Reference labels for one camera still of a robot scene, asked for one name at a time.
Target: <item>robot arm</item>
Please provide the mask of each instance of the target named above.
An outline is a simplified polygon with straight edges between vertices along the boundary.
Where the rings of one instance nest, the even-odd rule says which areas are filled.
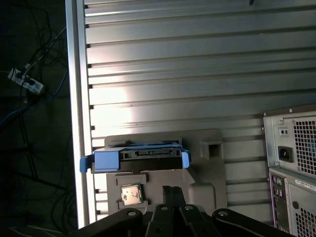
[[[274,227],[229,209],[212,216],[202,207],[185,203],[179,187],[163,187],[164,204],[150,205],[145,214],[135,208],[120,210],[74,233],[74,237],[290,237]]]

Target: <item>screw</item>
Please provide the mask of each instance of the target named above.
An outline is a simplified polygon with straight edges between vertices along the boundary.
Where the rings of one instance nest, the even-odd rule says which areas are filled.
[[[228,213],[225,212],[225,211],[220,211],[218,214],[219,214],[220,216],[228,216]]]
[[[192,206],[185,206],[185,208],[184,209],[186,209],[187,211],[189,211],[189,210],[192,210],[193,209],[193,207]]]
[[[130,211],[130,212],[128,212],[128,215],[129,215],[129,216],[135,216],[135,215],[136,215],[136,212]]]

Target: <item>blue plastic latch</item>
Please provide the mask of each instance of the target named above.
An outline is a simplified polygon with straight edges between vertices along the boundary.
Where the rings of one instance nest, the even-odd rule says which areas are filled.
[[[96,150],[94,152],[94,167],[97,172],[110,172],[119,170],[119,151],[122,148]]]
[[[191,162],[189,151],[182,150],[181,156],[182,156],[182,168],[189,168],[190,162]]]
[[[92,155],[80,158],[80,173],[86,173],[91,168]]]

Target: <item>dark floor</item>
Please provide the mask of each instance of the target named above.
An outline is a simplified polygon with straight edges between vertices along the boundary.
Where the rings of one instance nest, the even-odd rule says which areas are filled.
[[[44,95],[33,98],[25,90],[21,91],[18,84],[7,78],[7,71],[12,67],[21,70],[40,48],[36,24],[39,32],[42,32],[41,36],[48,37],[47,17],[44,10],[49,15],[53,39],[66,26],[64,0],[10,0],[3,2],[0,10],[1,121],[7,114],[19,108],[20,100],[21,108],[38,101],[37,105],[26,112],[18,113],[23,115],[25,129],[20,116],[11,116],[0,124],[0,149],[2,149],[0,184],[2,191],[5,191],[1,194],[0,216],[3,220],[8,220],[9,215],[19,217],[14,222],[11,221],[9,226],[18,226],[15,230],[35,237],[49,235],[41,230],[23,227],[23,222],[27,225],[63,232],[72,232],[77,222],[68,77],[58,95],[50,99],[67,70],[65,32],[61,35],[61,40],[56,41],[52,46],[49,51],[50,56],[48,55],[46,60],[48,63],[58,56],[58,62],[44,66],[42,71],[40,63],[37,63],[28,74],[35,80],[42,80],[46,86]],[[16,151],[16,148],[27,146],[22,131],[24,138],[27,135],[29,140],[30,152]],[[29,162],[32,161],[32,157],[34,165],[30,165]],[[17,172],[30,177],[36,177],[37,174],[38,179],[59,185],[66,191],[17,175]],[[15,236],[13,231],[8,233],[7,235]]]

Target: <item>blue cable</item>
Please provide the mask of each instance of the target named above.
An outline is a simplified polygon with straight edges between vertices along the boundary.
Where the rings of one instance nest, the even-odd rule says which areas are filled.
[[[19,110],[16,110],[16,111],[11,112],[10,114],[8,114],[7,116],[5,116],[5,117],[1,120],[0,126],[2,126],[2,124],[3,124],[9,117],[11,117],[11,116],[14,115],[14,114],[22,113],[22,112],[24,112],[24,111],[27,111],[27,110],[28,110],[29,108],[31,108],[31,107],[34,107],[34,106],[37,106],[37,105],[41,105],[41,104],[44,104],[44,103],[46,103],[46,102],[49,102],[49,101],[53,100],[53,99],[57,96],[57,94],[59,93],[59,91],[60,91],[62,85],[64,84],[64,81],[65,81],[65,79],[66,79],[66,77],[67,77],[67,74],[68,74],[68,70],[65,72],[65,75],[64,75],[63,79],[61,80],[58,89],[56,90],[56,92],[55,92],[51,97],[49,97],[49,98],[48,98],[47,100],[45,100],[45,101],[41,101],[41,102],[38,102],[38,103],[32,104],[32,105],[30,105],[30,106],[27,106],[27,107],[24,107],[24,108],[21,108],[21,109],[19,109]]]

